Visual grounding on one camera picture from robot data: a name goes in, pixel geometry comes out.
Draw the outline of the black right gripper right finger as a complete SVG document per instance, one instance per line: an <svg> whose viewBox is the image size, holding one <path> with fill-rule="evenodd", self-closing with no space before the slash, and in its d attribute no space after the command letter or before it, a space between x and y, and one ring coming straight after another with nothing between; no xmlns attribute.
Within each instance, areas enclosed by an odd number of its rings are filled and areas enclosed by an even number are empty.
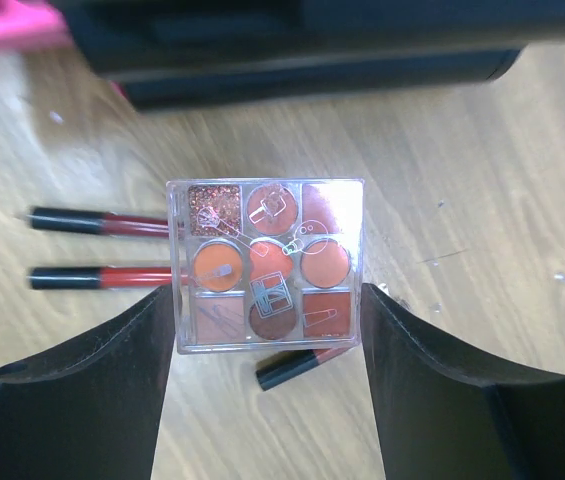
<svg viewBox="0 0 565 480"><path fill-rule="evenodd" d="M565 375L472 346L365 284L362 345L389 479L565 479Z"/></svg>

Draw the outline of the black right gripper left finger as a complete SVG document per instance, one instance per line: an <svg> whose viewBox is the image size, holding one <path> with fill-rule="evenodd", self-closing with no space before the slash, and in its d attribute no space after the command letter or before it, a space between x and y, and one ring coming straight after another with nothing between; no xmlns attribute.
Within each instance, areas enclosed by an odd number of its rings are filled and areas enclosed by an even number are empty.
<svg viewBox="0 0 565 480"><path fill-rule="evenodd" d="M0 479L150 478L174 337L164 286L0 367Z"/></svg>

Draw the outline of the square clear blush palette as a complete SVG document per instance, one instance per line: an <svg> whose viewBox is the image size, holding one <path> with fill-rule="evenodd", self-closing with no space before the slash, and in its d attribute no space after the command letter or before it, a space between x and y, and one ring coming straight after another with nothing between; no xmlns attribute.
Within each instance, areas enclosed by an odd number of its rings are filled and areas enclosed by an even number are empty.
<svg viewBox="0 0 565 480"><path fill-rule="evenodd" d="M166 193L180 353L357 344L362 180L184 179Z"/></svg>

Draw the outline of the black drawer organizer box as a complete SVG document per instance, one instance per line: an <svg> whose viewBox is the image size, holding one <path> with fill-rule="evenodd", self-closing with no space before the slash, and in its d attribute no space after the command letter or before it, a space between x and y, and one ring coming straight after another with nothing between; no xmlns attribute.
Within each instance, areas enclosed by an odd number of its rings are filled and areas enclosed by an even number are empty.
<svg viewBox="0 0 565 480"><path fill-rule="evenodd" d="M140 110L502 76L565 40L565 1L58 1L91 70Z"/></svg>

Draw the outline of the pink drawer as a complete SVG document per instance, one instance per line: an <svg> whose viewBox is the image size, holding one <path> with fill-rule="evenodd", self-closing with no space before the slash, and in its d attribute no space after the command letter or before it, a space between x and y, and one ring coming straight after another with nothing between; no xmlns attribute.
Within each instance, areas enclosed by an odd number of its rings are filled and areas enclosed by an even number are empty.
<svg viewBox="0 0 565 480"><path fill-rule="evenodd" d="M62 15L48 1L0 0L0 50L64 46L71 42Z"/></svg>

